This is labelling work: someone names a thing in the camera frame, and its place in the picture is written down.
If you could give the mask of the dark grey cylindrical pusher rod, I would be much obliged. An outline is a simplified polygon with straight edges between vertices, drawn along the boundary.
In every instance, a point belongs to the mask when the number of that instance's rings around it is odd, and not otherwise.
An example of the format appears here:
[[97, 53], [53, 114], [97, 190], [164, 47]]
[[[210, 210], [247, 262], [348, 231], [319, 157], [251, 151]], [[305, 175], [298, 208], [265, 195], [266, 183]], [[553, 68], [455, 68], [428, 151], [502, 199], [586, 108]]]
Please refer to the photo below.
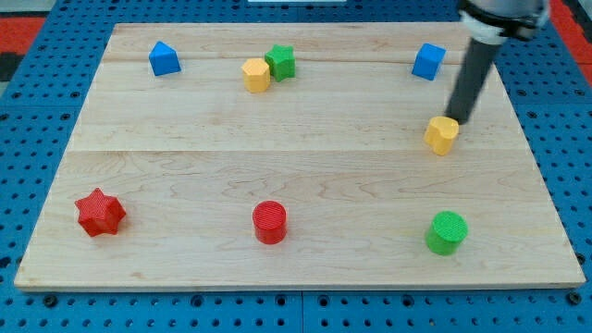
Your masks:
[[470, 39], [444, 112], [445, 117], [452, 118], [459, 124], [469, 121], [499, 49], [498, 44]]

